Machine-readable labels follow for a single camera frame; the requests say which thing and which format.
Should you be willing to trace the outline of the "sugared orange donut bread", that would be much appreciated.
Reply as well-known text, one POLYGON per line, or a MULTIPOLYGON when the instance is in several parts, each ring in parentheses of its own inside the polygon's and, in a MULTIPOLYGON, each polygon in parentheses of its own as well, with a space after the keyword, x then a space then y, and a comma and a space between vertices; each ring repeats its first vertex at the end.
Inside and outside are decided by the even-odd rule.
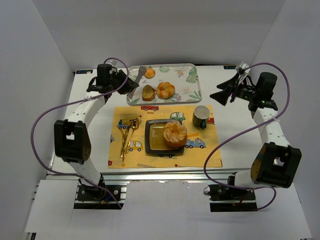
POLYGON ((181 148, 187 142, 187 128, 179 121, 170 121, 164 125, 164 142, 172 148, 181 148))

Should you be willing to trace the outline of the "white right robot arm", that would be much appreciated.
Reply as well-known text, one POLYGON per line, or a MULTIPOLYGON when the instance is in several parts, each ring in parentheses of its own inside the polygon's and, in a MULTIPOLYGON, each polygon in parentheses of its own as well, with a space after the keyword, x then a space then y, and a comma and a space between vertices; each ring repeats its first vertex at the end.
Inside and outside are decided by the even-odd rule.
POLYGON ((217 85, 218 92, 210 95, 225 106, 235 98, 248 101, 248 110, 256 125, 244 130, 219 144, 224 146, 233 139, 255 129, 259 131, 262 147, 247 171, 237 172, 231 176, 229 183, 217 180, 213 182, 226 188, 250 191, 261 188, 289 188, 302 158, 301 150, 292 147, 284 136, 279 117, 284 111, 272 99, 277 76, 262 72, 256 84, 245 83, 249 78, 249 67, 237 66, 236 74, 231 79, 217 85))

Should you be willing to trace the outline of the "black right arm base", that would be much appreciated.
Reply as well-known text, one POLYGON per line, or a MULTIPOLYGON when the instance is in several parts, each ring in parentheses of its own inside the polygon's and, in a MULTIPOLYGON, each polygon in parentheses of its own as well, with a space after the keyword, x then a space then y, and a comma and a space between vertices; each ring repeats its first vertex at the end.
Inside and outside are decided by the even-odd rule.
POLYGON ((251 191, 211 184, 203 189, 203 194, 209 197, 212 213, 256 212, 258 208, 256 195, 251 191))

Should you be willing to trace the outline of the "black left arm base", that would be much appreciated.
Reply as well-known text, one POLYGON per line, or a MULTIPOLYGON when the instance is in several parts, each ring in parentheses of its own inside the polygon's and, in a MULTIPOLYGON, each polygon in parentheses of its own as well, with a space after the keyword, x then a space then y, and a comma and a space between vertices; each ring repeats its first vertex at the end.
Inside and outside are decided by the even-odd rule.
POLYGON ((115 181, 102 181, 97 188, 78 179, 73 208, 75 210, 120 210, 126 198, 126 185, 115 181))

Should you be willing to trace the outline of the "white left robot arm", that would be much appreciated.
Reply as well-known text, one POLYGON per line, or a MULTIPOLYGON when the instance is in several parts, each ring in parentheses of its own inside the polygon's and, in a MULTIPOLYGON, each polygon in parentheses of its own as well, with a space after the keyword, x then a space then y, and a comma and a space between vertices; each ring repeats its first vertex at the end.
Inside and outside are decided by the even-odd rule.
POLYGON ((139 86, 129 78, 128 72, 111 64, 99 64, 96 73, 83 101, 66 119, 54 123, 55 155, 68 163, 84 182, 89 181, 92 185, 98 185, 102 175, 90 159, 92 145, 88 127, 112 93, 126 95, 139 86))

